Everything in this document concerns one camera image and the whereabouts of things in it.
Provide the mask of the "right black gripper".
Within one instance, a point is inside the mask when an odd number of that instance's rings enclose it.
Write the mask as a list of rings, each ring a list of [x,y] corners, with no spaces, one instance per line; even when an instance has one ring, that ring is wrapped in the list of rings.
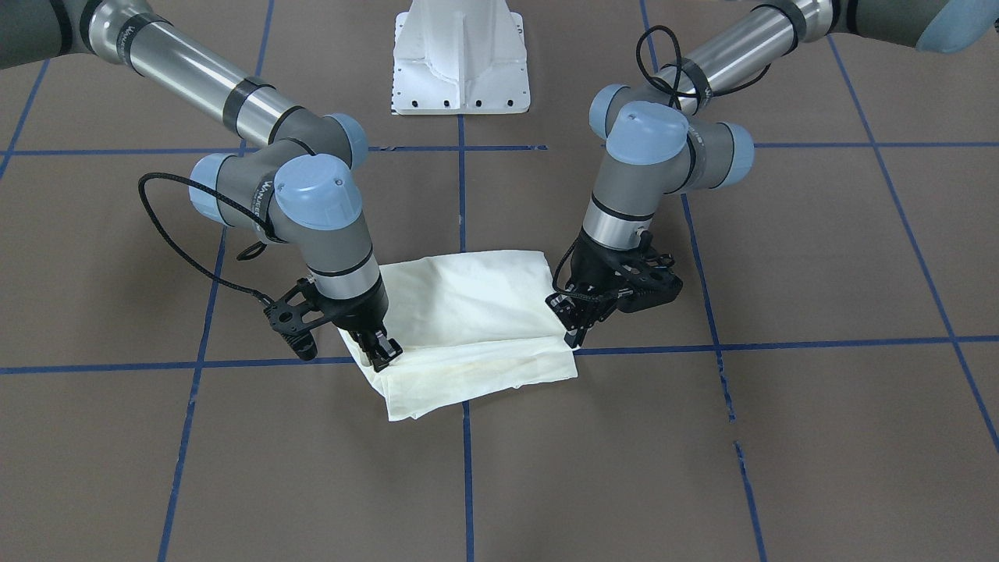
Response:
[[[332,323],[347,332],[356,333],[353,341],[364,353],[365,365],[382,371],[403,353],[395,339],[389,338],[385,325],[389,298],[381,276],[363,294],[350,299],[332,299],[332,302],[335,306]]]

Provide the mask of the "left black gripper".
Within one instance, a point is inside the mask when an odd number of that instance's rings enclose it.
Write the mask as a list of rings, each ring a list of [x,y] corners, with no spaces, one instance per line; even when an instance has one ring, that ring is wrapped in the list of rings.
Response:
[[[546,305],[565,328],[564,341],[570,348],[584,344],[585,335],[602,321],[604,313],[620,310],[634,313],[642,309],[645,297],[645,250],[611,249],[579,231],[578,237],[561,258],[559,267],[570,266],[570,274],[559,292],[546,298]]]

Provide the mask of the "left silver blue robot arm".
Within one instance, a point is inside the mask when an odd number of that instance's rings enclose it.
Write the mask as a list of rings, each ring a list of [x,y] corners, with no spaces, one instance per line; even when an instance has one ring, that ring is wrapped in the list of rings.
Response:
[[[950,54],[977,42],[997,22],[995,1],[763,1],[690,52],[661,27],[674,53],[649,70],[635,47],[642,84],[611,84],[590,104],[590,128],[603,139],[602,165],[578,237],[561,263],[567,284],[547,306],[570,348],[611,313],[670,303],[681,292],[674,260],[652,246],[650,225],[665,195],[742,181],[754,162],[752,135],[733,123],[699,118],[712,100],[739,92],[778,59],[831,33]]]

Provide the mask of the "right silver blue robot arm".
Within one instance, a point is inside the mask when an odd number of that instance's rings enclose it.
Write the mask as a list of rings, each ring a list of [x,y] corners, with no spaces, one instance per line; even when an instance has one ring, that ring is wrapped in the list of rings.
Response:
[[[256,242],[300,252],[307,275],[279,297],[231,282],[196,264],[220,286],[260,303],[272,331],[303,361],[318,354],[313,331],[335,325],[364,362],[384,370],[402,354],[385,325],[389,299],[354,171],[368,155],[357,120],[320,116],[271,83],[215,53],[157,14],[147,1],[4,1],[2,68],[89,54],[124,66],[215,120],[247,153],[211,153],[189,175],[146,173],[137,183],[154,228],[178,254],[147,195],[153,180],[179,183],[204,217],[250,230]]]

